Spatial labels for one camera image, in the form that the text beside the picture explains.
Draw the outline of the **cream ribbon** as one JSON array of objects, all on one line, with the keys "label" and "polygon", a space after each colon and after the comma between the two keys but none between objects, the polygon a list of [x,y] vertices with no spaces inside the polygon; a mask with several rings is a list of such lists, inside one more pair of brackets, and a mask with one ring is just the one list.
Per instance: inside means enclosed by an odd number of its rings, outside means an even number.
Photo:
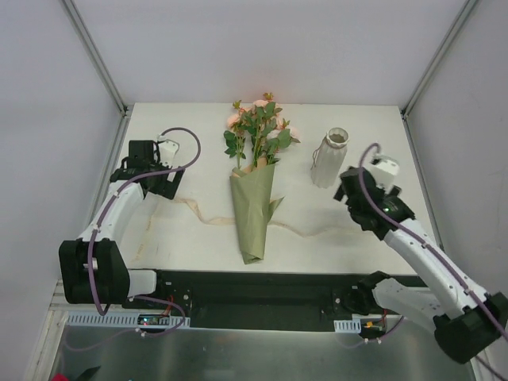
[{"label": "cream ribbon", "polygon": [[319,273],[336,271],[355,239],[351,229],[338,225],[305,232],[292,224],[272,221],[264,259],[245,264],[233,218],[205,218],[191,198],[170,202],[149,197],[129,223],[121,250],[133,268]]}]

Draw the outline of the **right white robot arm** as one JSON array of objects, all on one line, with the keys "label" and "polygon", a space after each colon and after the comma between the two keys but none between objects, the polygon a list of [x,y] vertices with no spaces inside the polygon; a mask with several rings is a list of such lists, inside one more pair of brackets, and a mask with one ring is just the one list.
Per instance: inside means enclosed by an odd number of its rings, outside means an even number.
[{"label": "right white robot arm", "polygon": [[362,167],[349,167],[340,179],[335,200],[344,201],[352,220],[397,252],[432,293],[412,291],[377,271],[360,285],[357,303],[362,311],[372,314],[383,308],[401,314],[433,334],[458,364],[507,336],[507,297],[488,292],[449,259],[399,198],[399,187],[385,191]]}]

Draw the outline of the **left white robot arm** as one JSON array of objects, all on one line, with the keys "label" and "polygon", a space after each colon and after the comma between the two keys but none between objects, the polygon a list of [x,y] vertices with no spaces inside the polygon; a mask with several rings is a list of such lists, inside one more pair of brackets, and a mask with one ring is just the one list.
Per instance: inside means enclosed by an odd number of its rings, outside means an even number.
[{"label": "left white robot arm", "polygon": [[184,174],[172,180],[168,174],[135,180],[144,173],[172,169],[179,144],[173,140],[131,140],[128,155],[110,176],[105,201],[78,238],[63,241],[59,248],[63,292],[71,304],[93,304],[88,264],[92,263],[95,290],[101,304],[122,304],[140,295],[149,308],[167,301],[167,288],[156,281],[153,270],[129,270],[119,245],[134,212],[147,194],[172,200]]}]

